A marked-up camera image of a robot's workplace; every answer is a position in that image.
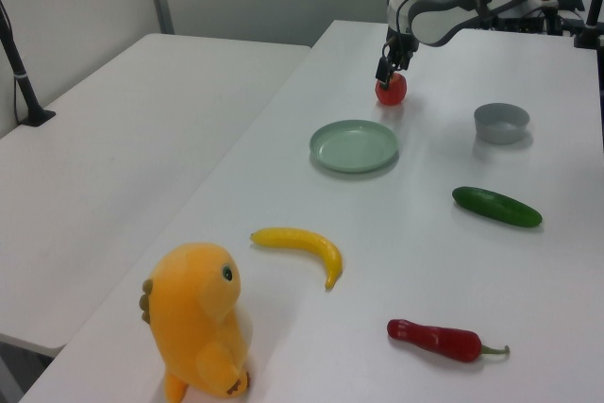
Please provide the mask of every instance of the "tomato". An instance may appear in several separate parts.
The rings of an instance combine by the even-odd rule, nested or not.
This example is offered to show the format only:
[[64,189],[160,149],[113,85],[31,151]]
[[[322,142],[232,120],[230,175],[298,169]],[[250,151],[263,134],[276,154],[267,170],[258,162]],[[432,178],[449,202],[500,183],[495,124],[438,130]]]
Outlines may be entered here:
[[399,73],[394,73],[390,79],[388,90],[381,88],[376,81],[376,95],[379,102],[385,106],[397,106],[403,102],[407,94],[407,79]]

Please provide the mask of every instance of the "yellow banana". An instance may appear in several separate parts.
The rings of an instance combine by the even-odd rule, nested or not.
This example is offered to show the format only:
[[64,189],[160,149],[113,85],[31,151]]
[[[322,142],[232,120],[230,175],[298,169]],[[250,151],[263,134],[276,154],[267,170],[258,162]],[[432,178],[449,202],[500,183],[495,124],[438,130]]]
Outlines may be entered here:
[[289,227],[269,227],[258,230],[250,240],[266,247],[307,250],[318,255],[327,269],[325,288],[331,290],[342,273],[342,255],[327,238],[308,230]]

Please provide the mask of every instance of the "yellow plush toy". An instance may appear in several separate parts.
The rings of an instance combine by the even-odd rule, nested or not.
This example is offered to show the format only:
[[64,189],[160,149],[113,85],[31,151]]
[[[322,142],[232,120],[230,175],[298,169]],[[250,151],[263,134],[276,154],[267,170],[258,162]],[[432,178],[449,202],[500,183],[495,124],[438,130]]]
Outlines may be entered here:
[[166,366],[170,403],[180,403],[189,385],[221,397],[249,387],[247,344],[234,312],[240,290],[235,262],[211,243],[177,247],[143,284],[143,320]]

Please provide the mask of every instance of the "cucumber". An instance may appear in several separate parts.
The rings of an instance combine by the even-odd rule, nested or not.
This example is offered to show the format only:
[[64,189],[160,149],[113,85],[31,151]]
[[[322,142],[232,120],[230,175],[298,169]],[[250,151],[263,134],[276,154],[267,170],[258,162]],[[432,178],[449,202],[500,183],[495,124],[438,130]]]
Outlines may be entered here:
[[453,191],[453,198],[462,208],[512,226],[537,227],[543,221],[537,210],[485,189],[462,186]]

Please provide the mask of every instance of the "red chili pepper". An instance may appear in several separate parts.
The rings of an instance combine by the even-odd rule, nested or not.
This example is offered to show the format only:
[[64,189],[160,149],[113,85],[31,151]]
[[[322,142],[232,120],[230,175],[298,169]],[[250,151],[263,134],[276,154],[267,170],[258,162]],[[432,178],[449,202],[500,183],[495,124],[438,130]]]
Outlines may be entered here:
[[492,349],[469,330],[416,325],[407,320],[390,320],[388,335],[420,348],[462,362],[475,361],[481,354],[510,354],[510,348]]

